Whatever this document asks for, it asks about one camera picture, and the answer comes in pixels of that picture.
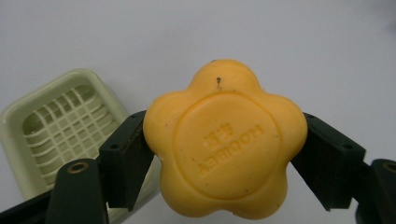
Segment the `white background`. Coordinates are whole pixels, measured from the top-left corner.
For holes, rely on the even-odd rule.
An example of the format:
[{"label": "white background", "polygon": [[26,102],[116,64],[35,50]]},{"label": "white background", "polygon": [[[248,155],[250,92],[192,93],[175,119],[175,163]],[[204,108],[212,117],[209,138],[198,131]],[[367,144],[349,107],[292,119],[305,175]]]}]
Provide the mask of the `white background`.
[{"label": "white background", "polygon": [[[248,65],[368,151],[396,160],[396,1],[0,1],[0,109],[60,74],[91,68],[129,113],[186,88],[219,58]],[[355,223],[324,211],[292,166],[281,209],[257,221],[174,213],[157,194],[125,223]],[[0,150],[0,211],[22,202]]]}]

